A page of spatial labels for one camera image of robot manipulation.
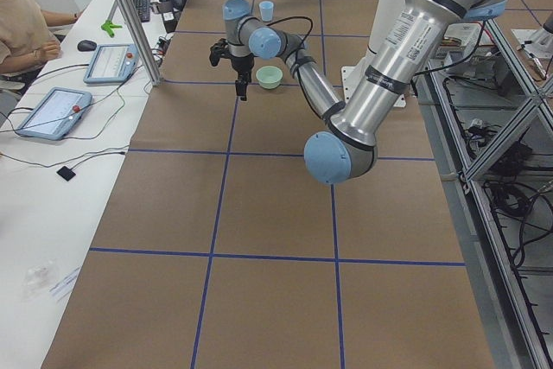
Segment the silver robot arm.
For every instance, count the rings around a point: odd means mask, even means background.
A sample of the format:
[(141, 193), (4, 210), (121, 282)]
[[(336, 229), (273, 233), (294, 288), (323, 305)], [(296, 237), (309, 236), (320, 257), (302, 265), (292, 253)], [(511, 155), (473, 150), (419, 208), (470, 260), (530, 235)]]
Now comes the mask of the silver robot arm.
[(213, 45), (210, 61), (227, 58), (237, 72), (237, 95), (244, 98), (256, 58), (280, 58), (297, 80), (312, 111), (326, 128), (304, 146), (309, 173), (337, 184), (368, 172), (377, 159), (376, 132), (399, 97), (441, 43), (447, 28), (462, 21), (500, 15), (506, 0), (379, 0), (395, 13), (377, 48), (360, 62), (357, 84), (340, 99), (302, 36), (273, 29), (251, 13), (246, 0), (228, 0), (222, 8), (226, 35)]

